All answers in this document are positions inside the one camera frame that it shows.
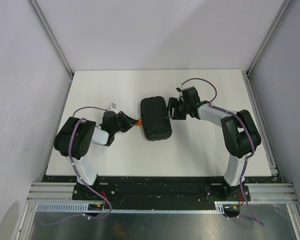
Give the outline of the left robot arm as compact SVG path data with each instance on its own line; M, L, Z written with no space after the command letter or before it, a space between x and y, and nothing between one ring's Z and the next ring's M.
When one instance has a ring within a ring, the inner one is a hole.
M54 138L53 147L71 162L78 183L85 185L83 194L90 200L100 196L101 188L95 184L97 173L88 158L91 144L109 147L115 134L125 133L137 125L138 120L123 111L107 110L98 126L95 121L71 116Z

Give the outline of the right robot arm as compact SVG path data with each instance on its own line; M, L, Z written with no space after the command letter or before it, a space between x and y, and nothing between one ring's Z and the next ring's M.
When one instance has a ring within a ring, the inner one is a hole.
M248 110L230 111L201 101L195 87L178 88L179 97L170 97L164 118L186 120L187 116L210 122L221 128L229 159L222 177L220 194L232 201L243 190L248 160L261 144L261 136Z

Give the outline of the black plastic tool case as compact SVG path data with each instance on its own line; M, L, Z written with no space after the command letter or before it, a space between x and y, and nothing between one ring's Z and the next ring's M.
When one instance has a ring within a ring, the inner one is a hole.
M169 118L164 118L167 109L162 96L147 97L140 101L142 129L148 141L167 140L172 136Z

